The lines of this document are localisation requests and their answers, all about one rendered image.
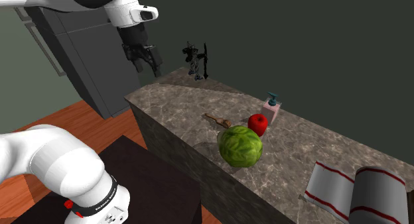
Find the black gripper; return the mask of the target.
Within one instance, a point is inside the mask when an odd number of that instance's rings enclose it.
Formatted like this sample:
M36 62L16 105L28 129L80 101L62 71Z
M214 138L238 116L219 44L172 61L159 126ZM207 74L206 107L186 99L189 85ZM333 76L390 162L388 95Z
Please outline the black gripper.
M122 48L128 60L135 66L138 73L143 71L140 59L148 61L155 77L161 76L161 64L163 60L155 45L148 45L148 36L143 23L132 27L117 27L122 40Z

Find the black figure with staff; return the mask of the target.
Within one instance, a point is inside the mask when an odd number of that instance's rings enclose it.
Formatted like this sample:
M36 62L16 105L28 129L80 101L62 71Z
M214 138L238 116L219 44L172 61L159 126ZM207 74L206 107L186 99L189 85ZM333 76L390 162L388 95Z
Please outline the black figure with staff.
M189 63L190 69L188 71L188 75L194 75L194 79L202 80L208 78L207 73L207 64L208 64L208 49L206 46L206 43L204 43L204 52L199 53L198 49L195 47L195 45L191 44L189 41L186 42L186 48L182 49L182 53L186 54L185 61ZM199 74L199 61L203 59L204 63L204 75L201 76Z

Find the dark grey refrigerator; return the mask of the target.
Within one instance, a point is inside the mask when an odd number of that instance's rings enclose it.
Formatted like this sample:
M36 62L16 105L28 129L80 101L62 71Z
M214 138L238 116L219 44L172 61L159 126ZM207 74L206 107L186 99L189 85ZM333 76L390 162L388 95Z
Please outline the dark grey refrigerator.
M129 109L124 97L139 89L139 73L104 9L62 13L42 7L16 10L59 75L102 118Z

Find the wooden brush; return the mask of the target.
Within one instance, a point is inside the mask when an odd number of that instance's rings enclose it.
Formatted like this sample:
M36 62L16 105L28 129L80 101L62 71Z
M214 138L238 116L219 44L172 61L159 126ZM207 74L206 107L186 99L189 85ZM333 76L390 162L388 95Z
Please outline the wooden brush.
M230 122L229 120L227 120L227 119L223 119L223 118L214 117L214 116L212 116L211 114L208 114L208 113L205 113L204 115L205 115L206 117L208 117L208 118L211 118L211 119L215 120L215 122L216 122L218 125L221 125L221 126L223 126L224 128L226 128L226 129L229 129L229 128L232 126L231 122Z

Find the dark robot stand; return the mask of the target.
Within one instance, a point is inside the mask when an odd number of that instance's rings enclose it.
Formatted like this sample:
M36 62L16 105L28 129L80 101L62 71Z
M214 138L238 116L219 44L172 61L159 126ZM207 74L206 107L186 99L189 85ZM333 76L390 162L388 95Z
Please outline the dark robot stand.
M124 224L201 224L200 185L192 178L121 136L98 154L105 170L130 193ZM65 220L65 197L53 191L12 224L52 224Z

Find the green cabbage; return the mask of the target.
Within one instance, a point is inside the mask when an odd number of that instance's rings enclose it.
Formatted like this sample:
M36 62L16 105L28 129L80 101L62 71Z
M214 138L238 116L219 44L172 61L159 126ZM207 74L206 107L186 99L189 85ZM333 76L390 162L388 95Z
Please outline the green cabbage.
M260 137L251 129L236 125L217 136L220 156L232 167L249 168L257 163L263 152Z

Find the red apple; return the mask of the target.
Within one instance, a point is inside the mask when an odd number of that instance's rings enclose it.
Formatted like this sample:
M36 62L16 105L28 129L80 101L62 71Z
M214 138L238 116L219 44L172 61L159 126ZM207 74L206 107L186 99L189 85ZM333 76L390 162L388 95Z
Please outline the red apple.
M259 137L263 136L267 126L267 118L260 113L252 115L247 121L247 127L255 132Z

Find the pink soap dispenser teal pump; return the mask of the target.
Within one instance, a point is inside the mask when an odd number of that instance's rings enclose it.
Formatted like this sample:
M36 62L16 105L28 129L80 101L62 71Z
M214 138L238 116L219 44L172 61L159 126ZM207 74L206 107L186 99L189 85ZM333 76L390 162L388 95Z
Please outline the pink soap dispenser teal pump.
M268 92L268 95L269 97L265 100L261 108L261 114L266 117L268 125L270 126L274 122L282 103L277 100L277 94Z

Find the white red-striped towel roll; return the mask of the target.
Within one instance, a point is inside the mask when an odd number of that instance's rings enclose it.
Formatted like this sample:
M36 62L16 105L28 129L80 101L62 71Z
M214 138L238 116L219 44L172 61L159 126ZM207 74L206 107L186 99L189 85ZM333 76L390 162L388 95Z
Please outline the white red-striped towel roll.
M343 224L414 224L405 180L377 166L361 167L351 178L318 160L304 198Z

